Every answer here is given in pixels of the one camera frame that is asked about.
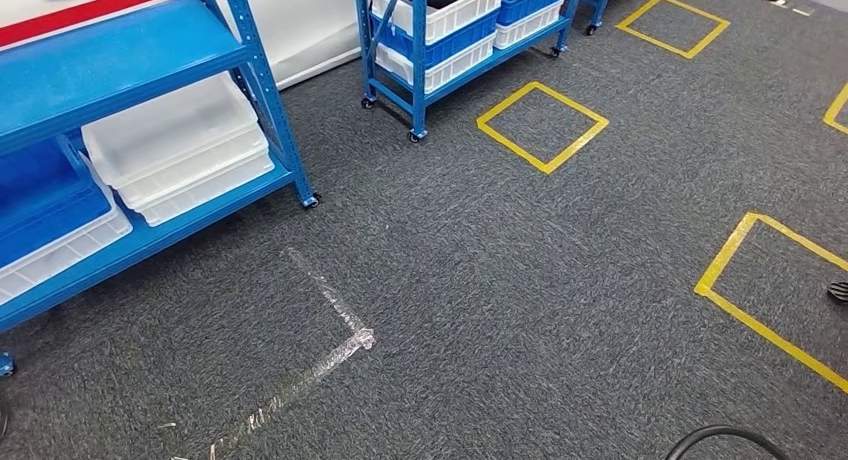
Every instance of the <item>plastic storage box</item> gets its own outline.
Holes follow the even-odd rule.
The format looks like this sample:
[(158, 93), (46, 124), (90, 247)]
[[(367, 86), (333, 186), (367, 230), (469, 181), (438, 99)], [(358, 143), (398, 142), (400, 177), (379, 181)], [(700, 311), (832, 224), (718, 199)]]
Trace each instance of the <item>plastic storage box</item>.
[(194, 183), (168, 191), (135, 210), (155, 227), (270, 172), (274, 162), (268, 154), (268, 141), (258, 125), (254, 134), (261, 136), (262, 142), (252, 150), (242, 151), (223, 168), (209, 171)]
[(229, 163), (233, 146), (224, 144), (249, 136), (256, 122), (250, 102), (224, 73), (86, 125), (82, 133), (98, 175), (135, 208)]
[(559, 10), (561, 7), (562, 2), (557, 1), (553, 5), (549, 5), (524, 20), (513, 23), (512, 25), (498, 25), (498, 33), (497, 37), (495, 37), (495, 48), (503, 50), (556, 22), (559, 18)]
[(503, 0), (500, 13), (498, 14), (498, 25), (512, 25), (523, 20), (529, 15), (563, 0)]
[[(372, 25), (377, 28), (380, 17), (371, 14)], [(469, 45), (479, 42), (495, 31), (498, 20), (498, 11), (487, 13), (470, 25), (466, 25), (447, 37), (424, 48), (424, 68), (435, 67), (437, 64), (447, 60), (468, 48)], [(408, 59), (412, 59), (412, 37), (401, 30), (387, 25), (380, 34), (380, 44), (400, 53)]]
[[(426, 70), (424, 72), (424, 93), (435, 92), (471, 67), (489, 58), (493, 52), (495, 36), (496, 34), (493, 33), (435, 67)], [(412, 85), (413, 67), (409, 59), (390, 48), (378, 45), (375, 60), (378, 65), (396, 74), (408, 85)]]
[(109, 208), (65, 135), (0, 155), (0, 267)]
[[(371, 11), (377, 17), (383, 18), (388, 5), (389, 0), (372, 0)], [(486, 14), (498, 10), (500, 6), (501, 0), (459, 0), (442, 9), (428, 8), (424, 43), (432, 45)], [(398, 0), (390, 21), (396, 28), (404, 30), (407, 34), (411, 33), (412, 3)]]
[(132, 231), (132, 225), (115, 204), (112, 193), (106, 187), (97, 188), (106, 202), (107, 213), (0, 268), (0, 304), (61, 273)]

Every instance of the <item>white plastic bin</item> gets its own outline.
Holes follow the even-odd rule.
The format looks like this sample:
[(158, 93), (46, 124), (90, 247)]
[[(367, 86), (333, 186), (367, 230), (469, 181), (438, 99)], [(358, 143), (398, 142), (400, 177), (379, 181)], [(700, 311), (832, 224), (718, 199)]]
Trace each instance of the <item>white plastic bin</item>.
[(122, 197), (126, 188), (126, 199), (136, 202), (156, 195), (157, 186), (173, 187), (177, 176), (202, 176), (215, 155), (186, 160), (256, 122), (250, 102), (225, 72), (86, 125), (82, 133), (98, 175)]
[(73, 232), (0, 268), (0, 305), (72, 267), (132, 231), (112, 192), (102, 186), (112, 209)]
[[(373, 0), (372, 11), (382, 18), (386, 13), (389, 0)], [(459, 0), (442, 8), (427, 9), (427, 34), (424, 43), (431, 45), (460, 28), (483, 18), (501, 6), (501, 0)], [(398, 0), (391, 18), (398, 28), (412, 35), (412, 3)]]
[(242, 153), (230, 165), (211, 173), (186, 187), (171, 191), (135, 210), (144, 216), (151, 227), (161, 225), (230, 190), (274, 169), (268, 154), (268, 142), (252, 151)]
[(562, 0), (557, 0), (557, 3), (539, 10), (520, 22), (513, 23), (507, 27), (498, 25), (495, 48), (503, 50), (556, 22), (559, 18), (561, 7)]
[[(496, 35), (496, 33), (493, 33), (435, 67), (427, 69), (424, 72), (424, 93), (432, 93), (438, 90), (471, 67), (489, 58), (493, 52), (492, 47)], [(377, 46), (376, 61), (378, 65), (396, 73), (406, 80), (406, 83), (412, 85), (413, 67), (408, 58), (388, 47), (379, 45)]]
[(143, 177), (118, 190), (124, 203), (133, 210), (169, 195), (233, 163), (245, 152), (256, 151), (268, 146), (268, 140), (259, 125), (249, 125), (244, 133), (216, 145), (209, 150), (189, 157), (180, 163), (164, 168), (153, 175)]

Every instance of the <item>blue plastic bin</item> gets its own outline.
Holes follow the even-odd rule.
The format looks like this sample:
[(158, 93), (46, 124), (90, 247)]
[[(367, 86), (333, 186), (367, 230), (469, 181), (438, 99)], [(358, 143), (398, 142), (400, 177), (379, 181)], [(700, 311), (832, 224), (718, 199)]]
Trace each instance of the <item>blue plastic bin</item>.
[(553, 5), (557, 0), (501, 0), (498, 25), (512, 25), (539, 10)]
[[(495, 33), (498, 10), (469, 23), (432, 45), (424, 46), (424, 69), (435, 67), (448, 58)], [(380, 17), (371, 14), (372, 28), (380, 25)], [(412, 36), (388, 23), (380, 34), (380, 43), (412, 60)]]
[(0, 155), (0, 267), (110, 209), (67, 135)]

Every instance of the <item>floor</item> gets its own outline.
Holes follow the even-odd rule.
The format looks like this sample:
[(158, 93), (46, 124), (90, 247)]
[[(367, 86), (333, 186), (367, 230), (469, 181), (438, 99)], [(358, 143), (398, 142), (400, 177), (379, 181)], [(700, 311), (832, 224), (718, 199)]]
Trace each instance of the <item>floor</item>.
[[(0, 336), (3, 458), (655, 459), (711, 423), (843, 458), (848, 310), (823, 289), (848, 136), (822, 116), (848, 14), (679, 0), (730, 22), (686, 59), (615, 28), (648, 1), (440, 102), (420, 145), (360, 108), (358, 63), (287, 90), (322, 205), (275, 194)], [(688, 48), (715, 26), (657, 8), (632, 27)], [(551, 174), (476, 123), (531, 81), (609, 120)], [(492, 126), (542, 159), (592, 124), (538, 92), (510, 108)], [(743, 457), (767, 458), (686, 458)]]

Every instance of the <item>yellow tape marking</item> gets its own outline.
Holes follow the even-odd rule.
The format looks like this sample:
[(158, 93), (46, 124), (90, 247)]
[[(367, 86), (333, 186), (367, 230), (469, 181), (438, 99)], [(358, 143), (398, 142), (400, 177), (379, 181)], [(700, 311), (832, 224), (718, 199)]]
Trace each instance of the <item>yellow tape marking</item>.
[[(535, 156), (530, 154), (530, 152), (528, 152), (527, 150), (524, 150), (523, 148), (518, 146), (515, 142), (513, 142), (510, 139), (506, 138), (505, 136), (501, 135), (497, 130), (495, 130), (494, 128), (489, 126), (490, 120), (492, 120), (493, 118), (498, 116), (501, 112), (503, 112), (504, 110), (509, 108), (512, 104), (514, 104), (515, 102), (520, 100), (522, 97), (524, 97), (525, 95), (527, 95), (528, 93), (530, 93), (530, 92), (532, 92), (533, 90), (536, 90), (536, 89), (547, 93), (551, 97), (554, 97), (555, 99), (559, 100), (560, 102), (568, 105), (569, 107), (577, 110), (578, 112), (582, 113), (583, 115), (586, 115), (587, 117), (589, 117), (589, 118), (591, 118), (592, 120), (595, 121), (595, 124), (592, 126), (592, 128), (587, 130), (586, 133), (584, 133), (583, 135), (580, 136), (580, 138), (578, 138), (577, 140), (572, 142), (571, 145), (566, 147), (565, 150), (563, 150), (562, 152), (557, 154), (557, 156), (555, 156), (549, 162), (543, 162), (543, 161), (539, 160), (538, 158), (536, 158)], [(550, 174), (551, 172), (553, 172), (554, 170), (559, 168), (560, 165), (565, 163), (566, 160), (571, 158), (572, 155), (577, 153), (578, 150), (580, 150), (584, 145), (589, 143), (590, 140), (595, 138), (595, 135), (600, 133), (600, 131), (603, 130), (604, 128), (606, 128), (607, 125), (609, 125), (609, 120), (607, 120), (606, 118), (598, 115), (597, 113), (593, 112), (592, 110), (589, 110), (588, 108), (584, 107), (583, 105), (580, 105), (579, 103), (577, 103), (574, 100), (566, 97), (565, 95), (557, 92), (556, 90), (553, 90), (553, 89), (551, 89), (551, 88), (549, 88), (545, 85), (542, 85), (539, 82), (530, 82), (527, 85), (521, 87), (520, 89), (518, 89), (518, 91), (516, 91), (515, 93), (513, 93), (512, 95), (507, 97), (506, 100), (495, 105), (494, 108), (492, 108), (488, 112), (484, 113), (482, 116), (480, 116), (480, 118), (477, 119), (477, 127), (480, 130), (483, 130), (487, 135), (489, 135), (490, 137), (497, 140), (499, 143), (501, 143), (506, 148), (512, 150), (513, 153), (515, 153), (519, 157), (527, 160), (527, 162), (529, 162), (531, 165), (533, 165), (534, 167), (538, 168), (539, 170), (541, 170), (541, 171), (543, 171), (547, 174)]]
[(827, 109), (827, 112), (824, 114), (824, 123), (830, 125), (831, 127), (839, 130), (844, 134), (848, 134), (848, 127), (842, 125), (841, 123), (836, 121), (836, 116), (839, 115), (839, 112), (842, 110), (842, 107), (845, 106), (845, 103), (848, 102), (848, 83), (842, 87), (842, 91), (839, 92), (839, 95), (836, 96), (836, 100), (833, 101), (833, 104), (830, 108)]
[(790, 240), (815, 253), (819, 257), (827, 260), (828, 262), (836, 265), (837, 267), (845, 271), (848, 271), (848, 262), (846, 262), (842, 258), (839, 258), (835, 254), (825, 250), (824, 248), (813, 243), (809, 239), (793, 232), (786, 225), (783, 225), (782, 223), (767, 215), (748, 212), (742, 218), (742, 221), (739, 222), (739, 225), (737, 225), (736, 230), (734, 230), (733, 233), (730, 235), (730, 238), (727, 239), (727, 242), (725, 242), (724, 246), (718, 252), (718, 255), (716, 255), (712, 263), (710, 263), (710, 266), (707, 267), (707, 270), (704, 272), (704, 275), (701, 277), (700, 280), (698, 280), (698, 283), (695, 285), (695, 293), (709, 298), (713, 301), (713, 303), (721, 307), (722, 310), (747, 325), (751, 330), (759, 333), (766, 340), (777, 345), (781, 350), (788, 353), (796, 360), (803, 363), (811, 370), (824, 377), (827, 381), (842, 389), (843, 392), (848, 393), (848, 380), (840, 376), (838, 373), (834, 372), (830, 367), (828, 367), (824, 363), (815, 359), (809, 353), (801, 350), (789, 341), (785, 340), (783, 337), (775, 333), (774, 330), (763, 325), (757, 319), (745, 313), (742, 309), (732, 304), (726, 298), (713, 291), (713, 285), (715, 284), (719, 275), (721, 275), (721, 272), (724, 270), (724, 267), (726, 267), (727, 264), (730, 262), (730, 259), (733, 257), (733, 254), (736, 253), (736, 250), (739, 248), (739, 245), (742, 244), (742, 241), (745, 240), (745, 237), (748, 235), (748, 232), (751, 231), (751, 228), (754, 226), (754, 224), (757, 223), (757, 221), (765, 223), (766, 225), (770, 226), (771, 228), (777, 230), (778, 232), (788, 237)]
[[(708, 18), (708, 19), (718, 23), (718, 25), (716, 25), (716, 27), (710, 33), (708, 33), (706, 37), (701, 39), (700, 42), (698, 42), (694, 47), (692, 47), (688, 51), (687, 50), (681, 50), (681, 49), (679, 49), (679, 48), (677, 48), (673, 45), (669, 45), (665, 42), (657, 40), (654, 37), (645, 35), (644, 33), (640, 32), (638, 30), (634, 30), (634, 29), (630, 28), (630, 25), (633, 22), (635, 22), (636, 19), (638, 19), (639, 17), (644, 15), (645, 12), (647, 12), (648, 10), (650, 10), (651, 8), (656, 6), (656, 4), (658, 4), (662, 1), (666, 1), (668, 3), (671, 3), (672, 5), (677, 5), (680, 8), (683, 8), (685, 10), (689, 10), (690, 12), (698, 14), (698, 15), (704, 17), (704, 18)], [(648, 1), (648, 3), (639, 7), (639, 9), (637, 9), (635, 12), (631, 13), (629, 17), (625, 18), (617, 26), (618, 26), (618, 28), (624, 30), (625, 32), (627, 32), (631, 35), (635, 35), (635, 36), (641, 38), (642, 40), (645, 40), (646, 42), (653, 43), (654, 45), (656, 45), (658, 47), (662, 47), (662, 48), (664, 48), (664, 49), (666, 49), (670, 52), (674, 52), (674, 53), (676, 53), (676, 54), (678, 54), (678, 55), (680, 55), (684, 58), (692, 59), (695, 55), (701, 53), (701, 50), (706, 48), (706, 46), (709, 45), (710, 42), (715, 40), (715, 38), (718, 37), (721, 34), (721, 32), (724, 31), (724, 29), (726, 29), (728, 26), (730, 26), (730, 22), (728, 22), (727, 20), (725, 20), (721, 17), (717, 17), (717, 16), (715, 16), (711, 13), (707, 13), (703, 10), (695, 8), (691, 5), (687, 5), (687, 4), (685, 4), (685, 3), (683, 3), (679, 0), (650, 0), (650, 1)]]

